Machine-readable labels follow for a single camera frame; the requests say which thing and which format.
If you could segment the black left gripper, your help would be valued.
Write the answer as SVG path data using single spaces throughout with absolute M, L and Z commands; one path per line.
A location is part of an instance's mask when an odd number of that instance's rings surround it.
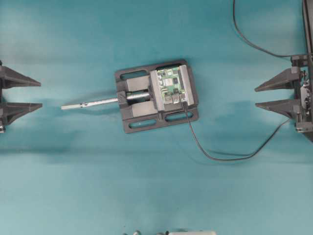
M 41 103 L 10 103 L 3 101 L 3 89 L 13 87 L 40 87 L 41 83 L 24 76 L 15 70 L 2 66 L 0 62 L 0 132 L 5 132 L 5 125 L 31 113 L 43 105 Z

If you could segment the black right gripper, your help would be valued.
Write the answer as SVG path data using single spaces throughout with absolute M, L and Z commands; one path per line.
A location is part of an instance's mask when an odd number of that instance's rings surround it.
M 298 133 L 313 140 L 313 59 L 309 55 L 291 57 L 292 67 L 264 82 L 255 92 L 294 89 L 295 99 L 256 103 L 255 106 L 294 119 Z

